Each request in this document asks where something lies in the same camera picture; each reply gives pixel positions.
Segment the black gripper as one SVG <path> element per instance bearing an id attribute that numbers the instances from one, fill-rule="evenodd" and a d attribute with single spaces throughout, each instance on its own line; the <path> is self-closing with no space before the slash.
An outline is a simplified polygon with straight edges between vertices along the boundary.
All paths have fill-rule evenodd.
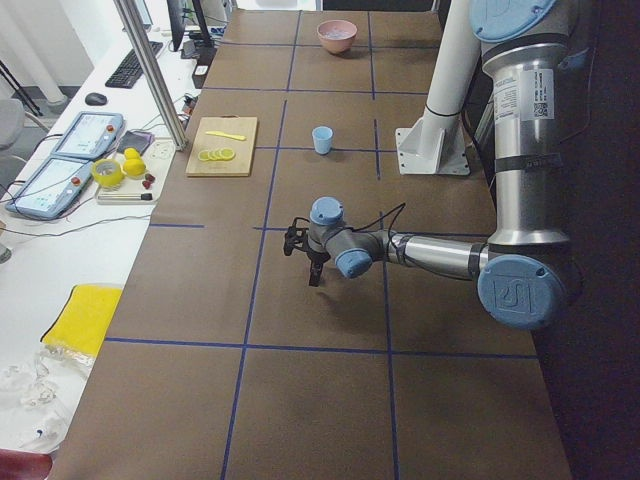
<path id="1" fill-rule="evenodd" d="M 318 287 L 322 278 L 323 264 L 330 260 L 330 255 L 314 250 L 310 246 L 308 228 L 290 225 L 284 235 L 283 253 L 285 256 L 291 256 L 294 250 L 304 252 L 310 260 L 309 285 Z"/>

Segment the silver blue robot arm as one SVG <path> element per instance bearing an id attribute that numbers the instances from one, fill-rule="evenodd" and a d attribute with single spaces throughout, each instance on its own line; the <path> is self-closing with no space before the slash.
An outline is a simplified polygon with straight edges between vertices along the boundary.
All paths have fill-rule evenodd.
<path id="1" fill-rule="evenodd" d="M 451 3 L 425 109 L 396 132 L 404 174 L 464 175 L 461 112 L 473 72 L 492 80 L 496 229 L 483 243 L 354 228 L 341 202 L 317 199 L 307 227 L 291 225 L 286 254 L 310 261 L 311 285 L 333 262 L 355 278 L 387 261 L 472 280 L 498 322 L 535 330 L 558 318 L 579 292 L 579 275 L 559 211 L 563 162 L 557 150 L 555 74 L 568 51 L 574 1 Z"/>

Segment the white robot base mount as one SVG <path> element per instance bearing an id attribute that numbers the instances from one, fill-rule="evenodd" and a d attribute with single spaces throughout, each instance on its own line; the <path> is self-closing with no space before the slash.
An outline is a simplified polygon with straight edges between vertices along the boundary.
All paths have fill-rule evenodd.
<path id="1" fill-rule="evenodd" d="M 481 51 L 470 7 L 469 0 L 450 3 L 423 114 L 412 127 L 396 130 L 402 175 L 470 173 L 461 112 Z"/>

